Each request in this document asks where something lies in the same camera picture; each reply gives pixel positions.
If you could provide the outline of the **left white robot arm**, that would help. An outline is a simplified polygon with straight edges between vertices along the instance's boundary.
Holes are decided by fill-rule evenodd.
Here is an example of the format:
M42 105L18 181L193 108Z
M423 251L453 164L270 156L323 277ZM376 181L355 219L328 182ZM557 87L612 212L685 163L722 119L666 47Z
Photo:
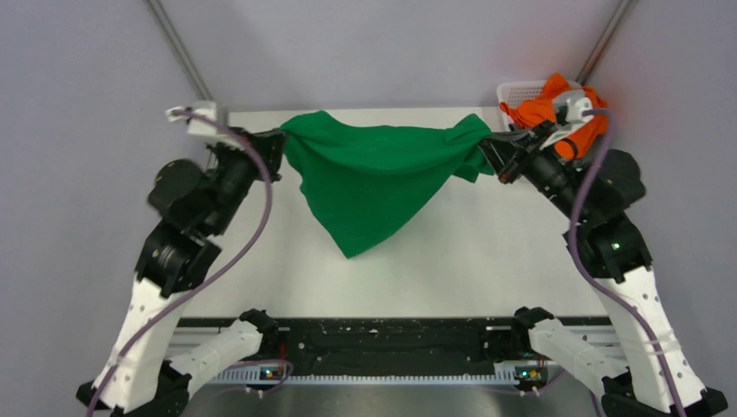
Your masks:
M276 321L250 309L189 352L169 355L184 309L221 254L215 237L261 177L247 150L223 142L210 149L213 168L178 159L156 175L148 202L161 220L136 262L123 326L103 371L76 392L89 414L178 416L223 370L252 356L268 359L278 349Z

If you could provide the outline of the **green t-shirt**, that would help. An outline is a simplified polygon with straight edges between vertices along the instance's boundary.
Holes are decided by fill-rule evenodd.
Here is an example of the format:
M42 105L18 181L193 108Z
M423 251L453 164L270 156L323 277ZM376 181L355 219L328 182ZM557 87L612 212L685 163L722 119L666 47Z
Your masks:
M281 129L312 215L348 259L396 234L451 177L494 174L478 148L492 131L476 114L447 128L358 127L320 110Z

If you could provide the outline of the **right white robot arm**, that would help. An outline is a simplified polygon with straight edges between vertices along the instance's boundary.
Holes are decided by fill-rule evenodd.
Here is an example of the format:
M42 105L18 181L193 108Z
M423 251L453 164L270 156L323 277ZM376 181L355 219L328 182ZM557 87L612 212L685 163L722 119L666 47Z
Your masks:
M715 416L726 396L691 368L656 287L653 258L627 209L645 194L636 160L600 150L578 168L531 132L496 134L479 148L498 180L529 181L569 221L564 238L577 270L599 297L623 360L566 330L543 308L520 308L509 335L521 358L541 354L583 384L606 416Z

